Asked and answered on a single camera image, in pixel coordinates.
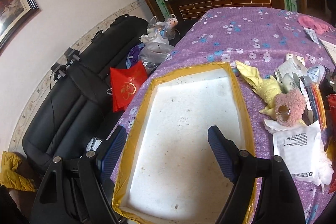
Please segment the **white shipping pouch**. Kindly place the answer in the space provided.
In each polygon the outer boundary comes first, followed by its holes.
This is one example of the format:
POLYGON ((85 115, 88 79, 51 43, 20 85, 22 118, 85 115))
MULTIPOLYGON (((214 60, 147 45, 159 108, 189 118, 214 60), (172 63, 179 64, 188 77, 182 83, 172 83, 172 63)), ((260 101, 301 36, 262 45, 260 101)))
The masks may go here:
POLYGON ((292 178, 321 187, 330 185, 334 171, 324 150, 319 121, 285 127, 265 119, 264 126, 273 138, 273 154, 282 157, 292 178))

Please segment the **pink fuzzy scrunchie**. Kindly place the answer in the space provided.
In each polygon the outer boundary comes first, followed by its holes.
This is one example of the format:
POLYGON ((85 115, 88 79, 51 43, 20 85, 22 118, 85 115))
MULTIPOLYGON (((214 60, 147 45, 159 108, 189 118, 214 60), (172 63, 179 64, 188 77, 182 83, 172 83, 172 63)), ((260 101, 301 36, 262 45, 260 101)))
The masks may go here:
POLYGON ((306 101, 298 89, 276 95, 274 102, 276 120, 279 124, 293 127, 301 120, 306 101))

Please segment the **yellow plush towel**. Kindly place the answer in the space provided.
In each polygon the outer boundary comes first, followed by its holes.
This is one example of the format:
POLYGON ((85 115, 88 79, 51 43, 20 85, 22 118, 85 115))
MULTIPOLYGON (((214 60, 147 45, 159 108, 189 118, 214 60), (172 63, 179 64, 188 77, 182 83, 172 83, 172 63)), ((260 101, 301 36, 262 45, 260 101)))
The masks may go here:
POLYGON ((241 77, 252 87, 252 91, 266 104, 259 113, 276 119, 275 97, 282 93, 279 82, 273 76, 270 76, 268 79, 262 79, 258 69, 255 67, 251 67, 237 60, 235 63, 241 77))

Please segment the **blue white pouch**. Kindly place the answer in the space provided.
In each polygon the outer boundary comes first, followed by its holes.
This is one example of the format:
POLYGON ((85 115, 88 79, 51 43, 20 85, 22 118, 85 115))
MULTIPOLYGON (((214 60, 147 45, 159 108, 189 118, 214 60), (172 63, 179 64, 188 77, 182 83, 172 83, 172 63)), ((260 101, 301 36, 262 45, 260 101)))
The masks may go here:
POLYGON ((325 76, 325 67, 323 65, 316 65, 307 69, 306 75, 318 85, 325 76))

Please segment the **yellow jacket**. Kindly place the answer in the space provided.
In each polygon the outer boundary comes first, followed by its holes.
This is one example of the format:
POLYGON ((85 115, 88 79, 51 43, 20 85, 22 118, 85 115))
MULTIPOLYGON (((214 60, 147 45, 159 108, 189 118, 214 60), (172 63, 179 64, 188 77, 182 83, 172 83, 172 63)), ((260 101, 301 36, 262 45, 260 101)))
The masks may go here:
POLYGON ((1 186, 23 192, 36 192, 37 188, 34 180, 17 173, 22 162, 17 154, 3 151, 1 156, 1 186))

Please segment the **black leather sofa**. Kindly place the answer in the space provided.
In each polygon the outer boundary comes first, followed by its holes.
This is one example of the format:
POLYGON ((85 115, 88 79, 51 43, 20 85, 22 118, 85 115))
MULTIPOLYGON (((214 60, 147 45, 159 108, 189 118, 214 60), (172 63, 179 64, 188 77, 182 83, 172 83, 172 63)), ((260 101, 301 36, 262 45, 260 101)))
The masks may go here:
POLYGON ((33 169, 44 173, 56 156, 79 158, 93 137, 110 134, 122 115, 112 111, 107 94, 110 69, 126 67, 127 54, 147 25, 136 16, 119 16, 106 31, 96 33, 79 60, 49 89, 22 140, 33 169))

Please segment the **white foam tray yellow tape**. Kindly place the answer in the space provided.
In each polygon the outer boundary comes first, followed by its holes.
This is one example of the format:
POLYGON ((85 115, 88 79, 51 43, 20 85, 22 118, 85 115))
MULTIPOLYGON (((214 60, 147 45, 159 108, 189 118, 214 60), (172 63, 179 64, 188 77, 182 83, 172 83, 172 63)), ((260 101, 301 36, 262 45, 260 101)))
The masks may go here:
POLYGON ((207 139, 214 125, 254 153, 247 107, 228 63, 152 80, 123 149, 113 209, 137 223, 215 223, 233 185, 207 139))

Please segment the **red gift bag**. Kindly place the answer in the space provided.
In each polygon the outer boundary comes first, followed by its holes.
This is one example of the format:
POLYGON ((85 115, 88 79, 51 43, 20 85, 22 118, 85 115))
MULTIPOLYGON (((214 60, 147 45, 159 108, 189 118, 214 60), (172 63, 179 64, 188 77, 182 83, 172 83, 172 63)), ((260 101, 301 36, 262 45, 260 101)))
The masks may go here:
POLYGON ((129 69, 110 68, 113 112, 125 111, 146 80, 147 72, 141 61, 129 69))

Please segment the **purple floral tablecloth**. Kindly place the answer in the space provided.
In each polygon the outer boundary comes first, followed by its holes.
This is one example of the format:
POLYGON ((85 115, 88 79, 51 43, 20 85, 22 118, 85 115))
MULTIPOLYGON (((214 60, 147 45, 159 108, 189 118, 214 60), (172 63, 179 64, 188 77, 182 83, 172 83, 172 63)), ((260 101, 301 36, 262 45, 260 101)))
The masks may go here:
MULTIPOLYGON (((261 8, 229 7, 209 10, 178 42, 165 61, 156 69, 135 95, 117 125, 133 126, 138 108, 152 79, 178 68, 224 61, 230 63, 238 76, 235 60, 256 67, 262 78, 273 75, 274 70, 285 61, 287 53, 302 56, 305 65, 334 67, 326 50, 307 38, 303 27, 297 22, 299 13, 261 8)), ((269 157, 273 152, 270 133, 263 125, 265 115, 259 113, 264 102, 251 87, 239 79, 240 87, 252 122, 257 156, 269 157)), ((333 194, 324 194, 321 187, 309 182, 295 182, 307 223, 314 223, 329 203, 333 194)))

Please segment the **white paper stack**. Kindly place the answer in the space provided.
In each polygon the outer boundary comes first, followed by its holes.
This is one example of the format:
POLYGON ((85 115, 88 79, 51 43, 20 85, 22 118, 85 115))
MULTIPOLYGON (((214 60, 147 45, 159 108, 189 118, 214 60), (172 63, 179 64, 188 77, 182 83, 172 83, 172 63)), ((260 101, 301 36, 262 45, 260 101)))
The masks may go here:
POLYGON ((331 60, 333 61, 334 65, 336 65, 336 45, 326 40, 320 39, 321 44, 324 46, 325 50, 329 54, 331 60))

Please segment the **white plastic bag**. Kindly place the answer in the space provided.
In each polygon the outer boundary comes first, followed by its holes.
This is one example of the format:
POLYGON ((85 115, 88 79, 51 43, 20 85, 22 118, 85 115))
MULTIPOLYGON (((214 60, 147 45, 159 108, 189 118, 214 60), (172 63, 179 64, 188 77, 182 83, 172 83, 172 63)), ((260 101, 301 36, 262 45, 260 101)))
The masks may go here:
POLYGON ((169 40, 162 38, 160 34, 142 35, 139 40, 144 47, 139 53, 138 61, 142 62, 147 74, 150 75, 165 61, 174 46, 171 46, 169 40))

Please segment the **small white sachet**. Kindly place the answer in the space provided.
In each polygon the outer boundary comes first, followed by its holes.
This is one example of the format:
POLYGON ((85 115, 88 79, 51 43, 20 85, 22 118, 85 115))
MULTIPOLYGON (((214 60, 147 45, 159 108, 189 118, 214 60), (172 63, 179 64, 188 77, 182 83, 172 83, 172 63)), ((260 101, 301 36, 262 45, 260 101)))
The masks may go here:
POLYGON ((315 30, 306 27, 304 27, 304 30, 315 44, 319 44, 319 39, 317 37, 317 34, 315 33, 315 30))

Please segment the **framed wall picture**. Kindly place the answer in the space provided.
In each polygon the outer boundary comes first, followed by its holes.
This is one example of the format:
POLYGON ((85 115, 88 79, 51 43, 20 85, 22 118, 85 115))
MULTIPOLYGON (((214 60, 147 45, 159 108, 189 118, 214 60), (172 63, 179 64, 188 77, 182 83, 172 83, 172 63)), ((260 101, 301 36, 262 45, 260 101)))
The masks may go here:
POLYGON ((35 0, 1 0, 1 51, 38 11, 35 0))

